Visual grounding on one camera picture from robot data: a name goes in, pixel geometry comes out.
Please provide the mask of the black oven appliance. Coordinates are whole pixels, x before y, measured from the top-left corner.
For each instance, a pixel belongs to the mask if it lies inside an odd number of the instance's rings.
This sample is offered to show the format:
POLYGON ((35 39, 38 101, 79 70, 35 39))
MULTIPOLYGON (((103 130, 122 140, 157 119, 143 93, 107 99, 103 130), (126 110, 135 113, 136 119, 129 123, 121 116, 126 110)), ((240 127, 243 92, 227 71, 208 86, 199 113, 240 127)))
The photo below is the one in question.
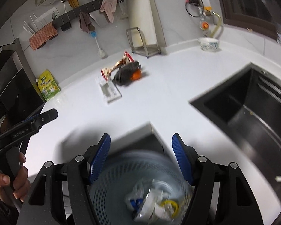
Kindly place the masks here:
POLYGON ((0 134, 39 114, 44 104, 20 40, 0 46, 0 134))

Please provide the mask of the pink hanging cloth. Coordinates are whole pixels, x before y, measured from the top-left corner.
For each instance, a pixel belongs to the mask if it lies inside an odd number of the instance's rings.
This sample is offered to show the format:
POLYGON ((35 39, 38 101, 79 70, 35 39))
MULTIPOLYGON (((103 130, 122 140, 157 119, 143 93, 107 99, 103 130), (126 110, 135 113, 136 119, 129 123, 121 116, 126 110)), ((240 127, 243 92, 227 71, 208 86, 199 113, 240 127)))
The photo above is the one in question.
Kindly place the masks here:
POLYGON ((114 13, 116 11, 118 0, 103 0, 100 12, 105 12, 110 23, 114 22, 114 13))

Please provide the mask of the dark grey cloth rag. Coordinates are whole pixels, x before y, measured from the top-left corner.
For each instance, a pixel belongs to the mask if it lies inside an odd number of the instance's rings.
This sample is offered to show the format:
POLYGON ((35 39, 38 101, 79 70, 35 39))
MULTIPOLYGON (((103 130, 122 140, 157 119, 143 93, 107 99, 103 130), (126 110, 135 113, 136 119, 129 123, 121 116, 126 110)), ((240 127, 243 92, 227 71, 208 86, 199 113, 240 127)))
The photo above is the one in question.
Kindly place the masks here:
POLYGON ((138 61, 134 61, 130 64, 121 66, 115 74, 113 82, 120 86, 130 84, 131 82, 133 82, 130 79, 131 74, 138 69, 141 70, 141 65, 138 61))

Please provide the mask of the brown hanging cloth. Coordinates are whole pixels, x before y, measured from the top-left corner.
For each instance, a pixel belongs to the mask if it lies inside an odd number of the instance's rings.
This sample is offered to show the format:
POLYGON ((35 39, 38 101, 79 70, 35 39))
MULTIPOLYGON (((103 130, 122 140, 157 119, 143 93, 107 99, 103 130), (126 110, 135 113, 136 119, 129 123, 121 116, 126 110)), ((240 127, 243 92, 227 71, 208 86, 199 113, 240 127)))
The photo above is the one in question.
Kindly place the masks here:
POLYGON ((80 12, 79 14, 80 28, 85 33, 95 31, 95 26, 91 22, 91 16, 88 13, 80 12))

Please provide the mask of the white patterned ceramic bowl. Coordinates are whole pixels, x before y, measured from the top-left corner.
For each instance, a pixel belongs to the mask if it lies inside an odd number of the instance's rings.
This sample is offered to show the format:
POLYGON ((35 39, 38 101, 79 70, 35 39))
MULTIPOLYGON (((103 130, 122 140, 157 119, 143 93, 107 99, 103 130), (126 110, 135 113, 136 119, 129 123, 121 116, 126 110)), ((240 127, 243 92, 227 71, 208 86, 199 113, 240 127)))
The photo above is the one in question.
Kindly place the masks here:
POLYGON ((198 38, 201 50, 215 52, 219 50, 220 41, 215 38, 198 38))

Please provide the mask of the black kitchen sink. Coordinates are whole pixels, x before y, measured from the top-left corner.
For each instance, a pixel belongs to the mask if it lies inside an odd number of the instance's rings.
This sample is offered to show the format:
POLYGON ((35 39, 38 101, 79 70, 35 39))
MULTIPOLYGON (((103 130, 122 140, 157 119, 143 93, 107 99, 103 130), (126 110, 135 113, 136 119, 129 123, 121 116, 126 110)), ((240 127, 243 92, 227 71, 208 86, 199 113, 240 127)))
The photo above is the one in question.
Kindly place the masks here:
POLYGON ((189 103, 233 140, 281 202, 281 80, 250 63, 189 103))

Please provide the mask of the red cream snack wrapper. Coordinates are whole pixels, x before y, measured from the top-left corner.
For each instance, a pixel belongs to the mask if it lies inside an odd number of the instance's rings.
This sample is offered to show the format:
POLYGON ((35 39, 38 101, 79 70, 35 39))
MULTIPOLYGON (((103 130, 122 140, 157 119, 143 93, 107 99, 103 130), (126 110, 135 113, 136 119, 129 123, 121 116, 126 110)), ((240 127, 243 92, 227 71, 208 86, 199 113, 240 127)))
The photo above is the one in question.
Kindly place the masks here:
POLYGON ((117 61, 115 63, 115 65, 113 65, 112 67, 105 67, 101 70, 101 74, 103 76, 103 78, 108 81, 110 80, 111 78, 111 73, 118 69, 120 66, 123 66, 123 65, 127 65, 127 64, 130 64, 134 62, 134 59, 132 58, 132 56, 127 52, 127 51, 124 51, 124 54, 123 54, 123 57, 117 61))

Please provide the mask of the black wall rail rack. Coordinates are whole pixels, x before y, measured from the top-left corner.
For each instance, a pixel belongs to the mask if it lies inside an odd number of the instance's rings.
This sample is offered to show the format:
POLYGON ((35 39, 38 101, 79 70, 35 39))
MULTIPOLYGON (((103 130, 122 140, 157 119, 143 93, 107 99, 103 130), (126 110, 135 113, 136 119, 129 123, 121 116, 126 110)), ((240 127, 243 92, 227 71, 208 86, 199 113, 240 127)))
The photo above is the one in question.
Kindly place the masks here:
POLYGON ((102 2, 104 0, 94 0, 84 5, 79 6, 78 8, 74 8, 67 13, 62 14, 52 21, 55 29, 59 27, 63 27, 65 24, 70 23, 72 20, 79 17, 80 12, 91 13, 97 11, 101 8, 102 2))

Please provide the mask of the dark window frame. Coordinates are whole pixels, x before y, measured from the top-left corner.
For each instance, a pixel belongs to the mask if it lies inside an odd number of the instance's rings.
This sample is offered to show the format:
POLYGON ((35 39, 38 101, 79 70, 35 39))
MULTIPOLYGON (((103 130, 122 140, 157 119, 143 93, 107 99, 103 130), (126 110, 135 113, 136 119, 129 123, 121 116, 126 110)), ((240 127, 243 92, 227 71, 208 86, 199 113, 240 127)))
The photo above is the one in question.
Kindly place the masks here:
POLYGON ((281 0, 219 0, 223 21, 272 39, 281 32, 281 0))

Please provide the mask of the white blister package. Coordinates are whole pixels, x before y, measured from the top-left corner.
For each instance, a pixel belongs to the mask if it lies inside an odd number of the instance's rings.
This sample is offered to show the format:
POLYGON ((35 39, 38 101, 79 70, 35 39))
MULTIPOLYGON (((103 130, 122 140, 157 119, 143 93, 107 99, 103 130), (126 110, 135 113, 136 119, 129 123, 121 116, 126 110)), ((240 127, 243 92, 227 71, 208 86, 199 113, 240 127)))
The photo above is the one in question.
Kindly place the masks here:
POLYGON ((122 94, 111 79, 105 80, 102 77, 97 77, 95 78, 95 82, 98 85, 106 104, 110 104, 122 97, 122 94))

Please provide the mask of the yellow plastic lid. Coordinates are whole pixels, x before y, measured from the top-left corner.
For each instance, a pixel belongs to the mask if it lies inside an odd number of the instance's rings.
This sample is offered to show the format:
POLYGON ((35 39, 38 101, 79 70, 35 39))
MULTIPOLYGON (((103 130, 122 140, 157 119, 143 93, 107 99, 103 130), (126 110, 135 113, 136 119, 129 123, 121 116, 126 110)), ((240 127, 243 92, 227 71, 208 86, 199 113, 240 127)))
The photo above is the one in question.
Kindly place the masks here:
POLYGON ((165 200, 160 205, 161 205, 161 207, 166 209, 166 211, 171 215, 172 218, 177 216, 178 211, 179 211, 179 205, 176 201, 165 200))

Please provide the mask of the grey perforated trash bin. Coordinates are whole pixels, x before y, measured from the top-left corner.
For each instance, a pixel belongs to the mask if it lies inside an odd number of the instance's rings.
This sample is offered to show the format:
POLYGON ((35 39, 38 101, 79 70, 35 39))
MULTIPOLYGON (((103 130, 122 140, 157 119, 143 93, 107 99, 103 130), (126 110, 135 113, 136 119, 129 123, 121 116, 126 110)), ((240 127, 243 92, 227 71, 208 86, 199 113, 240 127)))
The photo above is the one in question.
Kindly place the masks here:
POLYGON ((99 224, 181 224, 192 190, 166 156, 129 151, 106 162, 90 197, 99 224))

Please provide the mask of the green yellow seasoning pouch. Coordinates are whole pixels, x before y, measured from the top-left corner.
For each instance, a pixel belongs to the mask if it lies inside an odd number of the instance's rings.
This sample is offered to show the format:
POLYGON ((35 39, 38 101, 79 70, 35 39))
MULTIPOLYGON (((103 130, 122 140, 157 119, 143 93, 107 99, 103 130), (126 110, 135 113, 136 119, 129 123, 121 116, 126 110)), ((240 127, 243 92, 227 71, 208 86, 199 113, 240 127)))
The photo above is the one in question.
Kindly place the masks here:
POLYGON ((46 102, 53 98, 60 91, 58 84, 49 70, 45 70, 43 73, 41 73, 36 82, 38 89, 40 90, 46 102))

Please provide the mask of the orange patterned dish cloth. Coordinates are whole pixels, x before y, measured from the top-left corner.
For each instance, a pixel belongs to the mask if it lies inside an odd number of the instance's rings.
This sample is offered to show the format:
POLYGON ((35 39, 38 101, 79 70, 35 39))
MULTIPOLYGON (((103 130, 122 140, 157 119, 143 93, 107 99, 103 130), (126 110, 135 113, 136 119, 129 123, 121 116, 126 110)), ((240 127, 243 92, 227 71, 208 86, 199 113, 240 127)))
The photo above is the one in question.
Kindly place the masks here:
POLYGON ((50 22, 29 38, 30 47, 35 51, 48 40, 55 38, 56 36, 58 36, 58 31, 53 23, 50 22))

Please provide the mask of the metal cutting board rack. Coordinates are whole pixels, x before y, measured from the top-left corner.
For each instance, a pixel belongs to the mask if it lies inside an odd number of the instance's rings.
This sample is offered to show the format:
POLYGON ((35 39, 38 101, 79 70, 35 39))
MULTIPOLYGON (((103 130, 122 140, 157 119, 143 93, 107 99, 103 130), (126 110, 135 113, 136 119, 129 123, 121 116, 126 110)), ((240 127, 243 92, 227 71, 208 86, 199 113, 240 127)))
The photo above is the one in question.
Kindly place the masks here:
POLYGON ((161 54, 158 44, 148 45, 146 43, 145 36, 139 27, 128 28, 126 30, 126 36, 133 54, 138 54, 146 58, 161 54))

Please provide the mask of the blue white bottle brush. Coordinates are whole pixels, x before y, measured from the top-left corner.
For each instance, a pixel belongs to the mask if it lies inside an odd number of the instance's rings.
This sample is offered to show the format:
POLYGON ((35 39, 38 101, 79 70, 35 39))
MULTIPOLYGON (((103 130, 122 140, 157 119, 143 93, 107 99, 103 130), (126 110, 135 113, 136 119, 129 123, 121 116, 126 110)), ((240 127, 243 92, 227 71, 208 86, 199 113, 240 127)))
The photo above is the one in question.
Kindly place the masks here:
POLYGON ((96 31, 92 31, 92 32, 90 33, 90 35, 91 35, 91 37, 92 37, 92 38, 95 40, 95 42, 96 42, 96 45, 97 45, 97 48, 98 48, 98 55, 99 55, 99 57, 100 57, 101 59, 106 58, 107 55, 106 55, 105 51, 101 48, 101 46, 100 46, 100 44, 99 44, 99 42, 98 42, 96 31))

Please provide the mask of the clear plastic package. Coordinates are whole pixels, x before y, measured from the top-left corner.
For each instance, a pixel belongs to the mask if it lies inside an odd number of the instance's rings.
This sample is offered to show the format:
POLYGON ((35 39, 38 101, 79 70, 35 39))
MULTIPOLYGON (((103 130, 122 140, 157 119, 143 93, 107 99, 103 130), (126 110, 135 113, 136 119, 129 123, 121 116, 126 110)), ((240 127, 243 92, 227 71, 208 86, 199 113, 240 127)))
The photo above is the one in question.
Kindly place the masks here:
POLYGON ((145 194, 143 187, 140 186, 138 190, 139 198, 129 200, 131 207, 136 212, 133 220, 147 224, 157 221, 173 221, 176 216, 172 218, 166 209, 160 205, 165 200, 171 200, 170 195, 173 194, 172 187, 160 180, 152 180, 150 185, 147 194, 145 194))

